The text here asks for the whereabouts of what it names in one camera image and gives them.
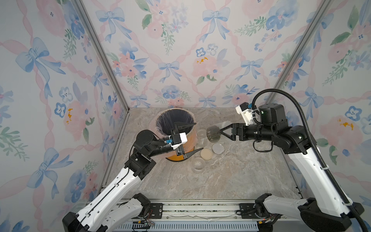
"clear plastic cup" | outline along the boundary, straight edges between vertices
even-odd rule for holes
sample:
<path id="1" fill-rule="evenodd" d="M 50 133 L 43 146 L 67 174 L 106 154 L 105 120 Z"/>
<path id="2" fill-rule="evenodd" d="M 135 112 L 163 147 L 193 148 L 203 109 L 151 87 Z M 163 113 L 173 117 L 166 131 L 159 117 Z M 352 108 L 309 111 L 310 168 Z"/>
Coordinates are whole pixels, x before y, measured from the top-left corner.
<path id="1" fill-rule="evenodd" d="M 200 129 L 197 131 L 197 146 L 205 147 L 207 145 L 206 130 Z"/>
<path id="2" fill-rule="evenodd" d="M 192 171 L 194 173 L 200 173 L 205 169 L 205 161 L 200 158 L 194 158 L 192 159 Z"/>

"trash can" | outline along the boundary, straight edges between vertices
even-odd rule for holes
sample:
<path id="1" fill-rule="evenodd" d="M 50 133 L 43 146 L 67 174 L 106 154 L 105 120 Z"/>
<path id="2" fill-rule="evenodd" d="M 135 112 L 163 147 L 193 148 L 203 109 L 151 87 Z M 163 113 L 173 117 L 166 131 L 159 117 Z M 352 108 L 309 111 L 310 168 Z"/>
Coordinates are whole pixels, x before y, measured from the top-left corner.
<path id="1" fill-rule="evenodd" d="M 150 122 L 149 130 L 153 131 L 158 137 L 164 138 L 171 135 L 171 130 L 174 128 L 174 123 L 186 122 L 194 123 L 194 114 L 185 109 L 172 108 L 157 114 Z M 195 128 L 196 125 L 179 130 L 179 133 L 185 133 L 187 135 L 187 142 L 183 144 L 184 152 L 190 152 L 194 150 L 194 146 L 197 143 L 197 135 Z M 158 155 L 160 158 L 167 158 L 171 161 L 183 161 L 183 156 L 177 156 L 175 151 Z"/>

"floral wallpaper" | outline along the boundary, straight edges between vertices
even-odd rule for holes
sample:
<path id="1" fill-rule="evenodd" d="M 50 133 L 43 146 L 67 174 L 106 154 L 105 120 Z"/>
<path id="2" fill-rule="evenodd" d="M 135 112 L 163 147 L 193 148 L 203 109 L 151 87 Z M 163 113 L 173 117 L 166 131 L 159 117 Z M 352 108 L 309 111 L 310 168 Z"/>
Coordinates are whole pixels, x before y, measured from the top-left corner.
<path id="1" fill-rule="evenodd" d="M 251 101 L 274 86 L 320 2 L 83 0 L 130 107 Z"/>
<path id="2" fill-rule="evenodd" d="M 370 7 L 370 0 L 334 1 L 282 88 L 302 105 L 326 164 L 345 193 L 363 205 L 362 218 L 369 230 Z M 278 95 L 275 101 L 285 106 L 291 126 L 301 124 L 288 99 Z M 304 197 L 313 196 L 300 170 L 292 161 L 289 164 Z M 361 231 L 356 221 L 352 230 Z"/>
<path id="3" fill-rule="evenodd" d="M 0 18 L 0 231 L 63 231 L 125 112 L 71 2 L 1 1 Z"/>

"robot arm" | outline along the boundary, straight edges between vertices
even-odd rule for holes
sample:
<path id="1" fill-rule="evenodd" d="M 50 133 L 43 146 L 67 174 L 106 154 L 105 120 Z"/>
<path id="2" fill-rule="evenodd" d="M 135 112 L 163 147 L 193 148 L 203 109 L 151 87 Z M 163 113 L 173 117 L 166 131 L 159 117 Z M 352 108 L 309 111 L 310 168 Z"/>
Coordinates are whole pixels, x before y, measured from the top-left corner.
<path id="1" fill-rule="evenodd" d="M 350 218 L 354 215 L 347 205 L 352 205 L 359 214 L 363 213 L 362 205 L 350 198 L 349 204 L 344 203 L 324 172 L 328 166 L 322 168 L 319 163 L 304 127 L 289 127 L 282 105 L 261 105 L 258 109 L 261 118 L 259 124 L 254 122 L 253 114 L 256 111 L 249 108 L 248 103 L 237 106 L 236 111 L 242 115 L 245 123 L 233 123 L 221 129 L 220 133 L 233 141 L 236 136 L 240 141 L 254 140 L 253 146 L 255 142 L 265 140 L 271 141 L 272 147 L 276 145 L 282 148 L 297 165 L 315 196 L 298 200 L 263 194 L 255 201 L 261 217 L 269 214 L 286 215 L 303 220 L 314 231 L 329 232 L 345 231 L 351 225 Z M 230 128 L 231 134 L 225 133 Z"/>
<path id="2" fill-rule="evenodd" d="M 160 139 L 150 130 L 138 133 L 133 144 L 133 154 L 116 178 L 91 203 L 77 214 L 69 212 L 62 220 L 66 232 L 111 232 L 119 225 L 134 217 L 144 218 L 150 201 L 141 193 L 136 194 L 126 204 L 112 210 L 125 193 L 152 170 L 156 162 L 151 157 L 176 151 L 185 159 L 203 148 L 185 153 L 183 144 L 187 142 L 185 133 L 180 130 L 196 123 L 176 122 L 172 135 Z"/>

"marble tabletop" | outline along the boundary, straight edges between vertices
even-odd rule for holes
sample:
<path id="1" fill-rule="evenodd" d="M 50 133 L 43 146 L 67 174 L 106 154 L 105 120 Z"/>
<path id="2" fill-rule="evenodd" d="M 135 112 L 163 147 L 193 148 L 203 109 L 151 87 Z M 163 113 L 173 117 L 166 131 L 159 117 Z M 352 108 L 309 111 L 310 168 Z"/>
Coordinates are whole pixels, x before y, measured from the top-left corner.
<path id="1" fill-rule="evenodd" d="M 123 140 L 113 161 L 108 181 L 119 173 L 128 159 L 129 150 L 138 132 L 148 129 L 151 120 L 164 108 L 135 108 L 124 131 Z M 197 130 L 210 125 L 231 121 L 243 122 L 234 108 L 187 108 L 195 115 Z M 205 148 L 211 149 L 208 142 Z M 256 143 L 258 150 L 269 150 L 270 142 Z M 299 199 L 298 190 L 281 151 L 274 147 L 272 152 L 259 153 L 252 147 L 252 141 L 224 142 L 225 151 L 205 161 L 201 173 L 194 173 L 192 159 L 183 162 L 153 159 L 156 165 L 152 171 L 124 198 L 142 193 L 149 199 L 255 199 L 264 193 L 279 197 Z"/>

